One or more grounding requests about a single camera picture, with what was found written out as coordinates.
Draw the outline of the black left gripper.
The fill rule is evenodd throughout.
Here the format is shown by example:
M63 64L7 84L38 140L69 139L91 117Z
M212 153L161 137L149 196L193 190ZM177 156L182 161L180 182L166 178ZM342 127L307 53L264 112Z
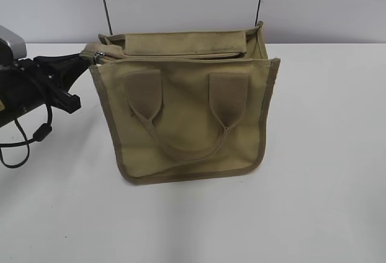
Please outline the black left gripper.
M1 124L47 104L69 114L81 108L80 98L69 93L89 68L88 60L75 60L79 53L36 56L1 69Z

